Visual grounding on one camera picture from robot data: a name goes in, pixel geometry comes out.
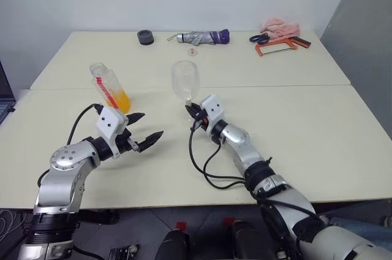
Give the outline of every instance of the white wall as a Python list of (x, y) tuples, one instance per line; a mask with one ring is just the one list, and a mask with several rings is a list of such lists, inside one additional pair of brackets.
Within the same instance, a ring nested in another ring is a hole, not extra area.
[(0, 0), (0, 59), (29, 88), (73, 30), (254, 30), (275, 16), (321, 36), (339, 1)]

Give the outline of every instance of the table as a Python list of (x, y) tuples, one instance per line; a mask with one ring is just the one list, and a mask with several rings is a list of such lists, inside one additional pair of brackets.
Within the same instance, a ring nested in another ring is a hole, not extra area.
[[(317, 36), (305, 49), (260, 57), (249, 37), (231, 32), (228, 45), (180, 44), (166, 38), (176, 32), (154, 32), (155, 43), (140, 45), (136, 32), (73, 32), (31, 89), (92, 88), (89, 65), (102, 62), (116, 72), (125, 88), (169, 88), (173, 63), (188, 59), (198, 66), (202, 87), (349, 85), (350, 82)], [(196, 56), (189, 56), (194, 47)]]
[[(213, 189), (190, 163), (190, 122), (171, 90), (128, 91), (133, 112), (145, 112), (129, 126), (136, 140), (163, 129), (145, 152), (108, 160), (86, 181), (82, 208), (254, 203), (243, 187)], [(310, 201), (390, 197), (392, 141), (348, 85), (202, 88), (200, 101), (216, 93), (225, 119), (246, 129), (271, 167)], [(0, 206), (31, 208), (37, 177), (51, 154), (63, 146), (80, 111), (100, 102), (95, 90), (30, 91), (0, 130)], [(73, 142), (96, 137), (95, 112), (80, 121)], [(199, 164), (216, 149), (201, 130), (195, 133)], [(238, 174), (228, 151), (211, 161), (210, 171)]]

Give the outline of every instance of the pink cloth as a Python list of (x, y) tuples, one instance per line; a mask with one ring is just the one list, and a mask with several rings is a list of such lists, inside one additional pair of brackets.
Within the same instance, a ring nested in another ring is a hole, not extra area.
[(265, 22), (260, 30), (262, 34), (267, 33), (270, 41), (281, 40), (300, 35), (299, 24), (285, 24), (282, 20), (271, 18)]

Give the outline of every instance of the robotic arm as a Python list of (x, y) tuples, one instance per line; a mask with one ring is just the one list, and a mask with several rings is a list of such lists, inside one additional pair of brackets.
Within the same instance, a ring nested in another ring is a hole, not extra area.
[(392, 259), (389, 251), (346, 229), (325, 226), (311, 203), (270, 168), (270, 161), (255, 149), (248, 133), (224, 121), (224, 107), (216, 95), (186, 109), (195, 119), (195, 128), (203, 128), (213, 142), (233, 153), (235, 166), (260, 204), (271, 235), (284, 247), (311, 260)]
[(144, 151), (163, 134), (163, 131), (159, 131), (141, 143), (135, 142), (130, 138), (131, 133), (126, 126), (138, 121), (144, 113), (125, 116), (111, 107), (100, 110), (98, 138), (88, 137), (52, 154), (50, 170), (42, 179), (29, 234), (20, 249), (19, 260), (69, 258), (85, 180), (90, 172), (108, 158), (116, 159), (131, 150)]

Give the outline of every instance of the tape roll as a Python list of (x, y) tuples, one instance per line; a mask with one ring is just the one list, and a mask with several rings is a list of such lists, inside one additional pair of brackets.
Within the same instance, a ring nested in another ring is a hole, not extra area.
[(149, 45), (154, 43), (154, 36), (150, 30), (140, 30), (137, 33), (137, 38), (142, 45)]

